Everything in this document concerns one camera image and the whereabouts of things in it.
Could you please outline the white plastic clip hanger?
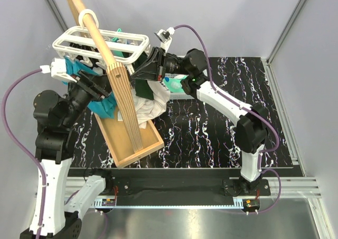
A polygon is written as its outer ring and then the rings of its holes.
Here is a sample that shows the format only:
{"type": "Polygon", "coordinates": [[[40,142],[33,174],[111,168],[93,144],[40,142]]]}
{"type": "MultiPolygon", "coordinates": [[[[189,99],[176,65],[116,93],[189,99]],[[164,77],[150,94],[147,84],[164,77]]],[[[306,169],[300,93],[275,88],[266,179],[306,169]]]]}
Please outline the white plastic clip hanger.
{"type": "Polygon", "coordinates": [[[100,29],[90,9],[82,10],[78,21],[78,26],[69,28],[52,43],[59,56],[82,56],[85,62],[93,58],[103,66],[119,62],[129,67],[149,48],[146,35],[100,29]]]}

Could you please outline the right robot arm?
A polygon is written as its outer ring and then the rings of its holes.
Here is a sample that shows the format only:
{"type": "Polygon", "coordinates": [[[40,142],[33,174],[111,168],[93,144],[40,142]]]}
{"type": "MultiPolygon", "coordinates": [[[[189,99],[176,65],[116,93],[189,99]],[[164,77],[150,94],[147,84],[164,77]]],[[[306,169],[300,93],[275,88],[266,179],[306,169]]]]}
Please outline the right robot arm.
{"type": "Polygon", "coordinates": [[[133,79],[161,81],[167,73],[182,73],[183,91],[216,109],[236,127],[234,140],[242,152],[240,189],[251,195],[259,188],[259,152],[265,146],[267,126],[262,122],[262,109],[249,105],[227,94],[211,82],[204,72],[208,61],[203,51],[191,49],[184,57],[153,47],[147,59],[135,69],[133,79]]]}

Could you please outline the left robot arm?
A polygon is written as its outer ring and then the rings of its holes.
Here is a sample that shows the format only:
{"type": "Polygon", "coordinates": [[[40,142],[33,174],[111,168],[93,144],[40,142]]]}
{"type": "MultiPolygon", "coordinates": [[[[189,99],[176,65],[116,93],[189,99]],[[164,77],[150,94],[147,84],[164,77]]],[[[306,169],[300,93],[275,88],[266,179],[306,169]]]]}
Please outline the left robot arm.
{"type": "Polygon", "coordinates": [[[91,101],[101,101],[111,93],[106,76],[81,70],[72,78],[74,81],[64,97],[53,90],[44,90],[33,102],[39,186],[32,222],[20,238],[78,238],[83,217],[94,200],[114,189],[111,175],[97,169],[67,203],[64,201],[78,137],[73,126],[91,101]]]}

